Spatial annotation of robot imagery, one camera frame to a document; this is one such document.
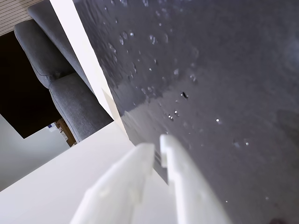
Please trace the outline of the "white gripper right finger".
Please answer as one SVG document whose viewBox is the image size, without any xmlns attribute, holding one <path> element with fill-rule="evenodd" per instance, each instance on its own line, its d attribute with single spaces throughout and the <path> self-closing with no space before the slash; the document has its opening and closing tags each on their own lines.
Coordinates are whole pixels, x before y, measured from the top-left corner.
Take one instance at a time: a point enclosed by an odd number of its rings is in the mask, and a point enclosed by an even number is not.
<svg viewBox="0 0 299 224">
<path fill-rule="evenodd" d="M 174 136 L 160 136 L 160 155 L 175 196 L 178 224 L 232 223 L 207 180 Z"/>
</svg>

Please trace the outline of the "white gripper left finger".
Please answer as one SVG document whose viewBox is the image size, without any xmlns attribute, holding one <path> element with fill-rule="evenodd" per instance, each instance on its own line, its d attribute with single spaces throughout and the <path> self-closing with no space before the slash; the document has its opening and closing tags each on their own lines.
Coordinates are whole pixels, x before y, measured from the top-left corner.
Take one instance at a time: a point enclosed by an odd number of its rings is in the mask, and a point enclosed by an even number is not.
<svg viewBox="0 0 299 224">
<path fill-rule="evenodd" d="M 155 146 L 141 143 L 114 163 L 84 194 L 72 224 L 130 224 L 151 175 Z"/>
</svg>

